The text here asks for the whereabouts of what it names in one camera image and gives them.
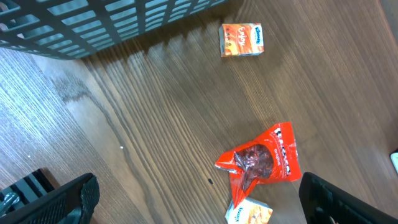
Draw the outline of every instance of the plastic bag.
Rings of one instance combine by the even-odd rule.
[[[301,178],[292,124],[279,123],[255,140],[225,152],[215,166],[229,171],[234,208],[256,184]]]

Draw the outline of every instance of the small cardboard box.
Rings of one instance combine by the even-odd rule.
[[[235,209],[233,202],[226,211],[228,224],[267,224],[272,209],[266,204],[251,198],[245,198]]]
[[[222,57],[259,55],[264,51],[260,23],[223,24],[220,27]]]

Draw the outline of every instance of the wood grain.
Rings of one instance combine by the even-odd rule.
[[[261,22],[266,51],[220,58],[222,22]],[[379,1],[232,0],[83,60],[0,60],[0,188],[92,172],[96,223],[225,223],[214,162],[292,121],[303,172],[398,218],[398,47]],[[304,223],[299,184],[251,197]]]

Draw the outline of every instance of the logo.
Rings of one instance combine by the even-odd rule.
[[[239,209],[238,209],[238,213],[237,213],[237,214],[236,214],[236,216],[235,216],[235,221],[236,221],[236,222],[238,222],[238,221],[239,221],[239,216],[240,216],[240,214],[241,214],[242,210],[243,210],[243,207],[239,207]]]
[[[290,175],[290,174],[292,174],[292,173],[290,172],[290,166],[289,166],[289,162],[288,162],[287,156],[286,156],[286,149],[285,149],[285,146],[284,146],[284,141],[282,140],[282,131],[280,131],[280,128],[277,128],[277,129],[274,131],[274,133],[275,133],[276,136],[278,137],[279,145],[280,145],[280,147],[282,148],[282,156],[283,156],[283,158],[284,158],[284,162],[285,162],[285,165],[286,165],[286,174],[287,174],[287,175]]]
[[[239,31],[239,35],[238,35],[238,44],[240,45],[240,46],[244,46],[244,44],[246,43],[246,35],[244,34],[244,27],[241,27],[241,28],[239,28],[238,29],[238,31]]]
[[[260,44],[260,35],[261,35],[261,30],[259,27],[256,27],[256,44],[259,45]]]

